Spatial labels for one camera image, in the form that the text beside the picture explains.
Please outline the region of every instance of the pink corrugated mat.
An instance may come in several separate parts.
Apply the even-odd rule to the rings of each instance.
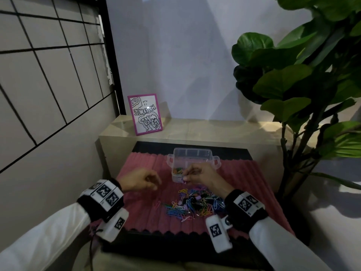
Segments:
[[[129,155],[117,178],[135,168],[144,167],[157,171],[163,183],[157,191],[128,192],[124,195],[124,207],[129,211],[129,218],[124,227],[127,230],[136,229],[139,232],[143,230],[149,232],[160,231],[163,234],[167,231],[174,234],[180,231],[187,234],[191,232],[208,233],[204,217],[197,216],[193,220],[186,220],[182,223],[179,219],[168,216],[165,207],[162,205],[158,208],[155,207],[157,201],[171,204],[172,201],[179,198],[179,190],[192,188],[189,185],[172,182],[171,168],[167,165],[166,159],[167,156],[156,154],[133,152]],[[237,189],[254,195],[264,203],[271,218],[294,234],[255,161],[221,160],[221,163],[222,166],[217,172],[227,182]],[[246,233],[233,228],[228,233],[235,238],[239,236],[248,238]]]

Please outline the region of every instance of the black wristband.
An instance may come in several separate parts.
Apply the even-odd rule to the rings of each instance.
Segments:
[[[124,206],[123,193],[120,190],[118,181],[114,179],[109,181],[100,180],[84,191],[78,198],[77,203],[88,213],[92,222],[99,219],[108,222]]]
[[[246,210],[235,204],[234,201],[243,193],[244,192],[239,189],[233,190],[225,198],[224,204],[226,205],[226,211],[228,212],[228,220],[232,223],[233,227],[237,230],[248,233],[255,223],[266,218],[268,214],[266,210],[260,208],[249,215]]]

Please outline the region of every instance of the potted plant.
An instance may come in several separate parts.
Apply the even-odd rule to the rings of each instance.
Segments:
[[[312,172],[323,159],[361,157],[361,124],[339,122],[337,115],[361,97],[361,0],[277,2],[287,10],[309,9],[312,21],[277,46],[267,35],[247,32],[232,47],[239,64],[233,72],[236,87],[282,124],[284,173],[277,197],[290,199],[309,175],[361,190],[353,182]],[[330,123],[320,125],[325,118]],[[288,147],[286,127],[293,132]],[[317,145],[310,149],[307,143],[316,131]]]

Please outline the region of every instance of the plastic container handle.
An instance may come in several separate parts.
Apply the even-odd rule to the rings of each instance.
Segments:
[[[167,165],[172,167],[173,166],[173,160],[174,160],[174,154],[168,154],[168,156],[167,156]]]
[[[213,156],[213,164],[214,164],[214,169],[218,169],[221,167],[221,160],[219,159],[218,156]]]

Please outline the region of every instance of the transparent box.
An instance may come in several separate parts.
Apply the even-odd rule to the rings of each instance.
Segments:
[[[175,174],[174,168],[186,169],[192,163],[209,162],[214,169],[221,167],[221,161],[218,156],[212,155],[210,149],[199,148],[175,148],[173,154],[168,154],[167,164],[172,168],[172,181],[182,183],[182,175]]]

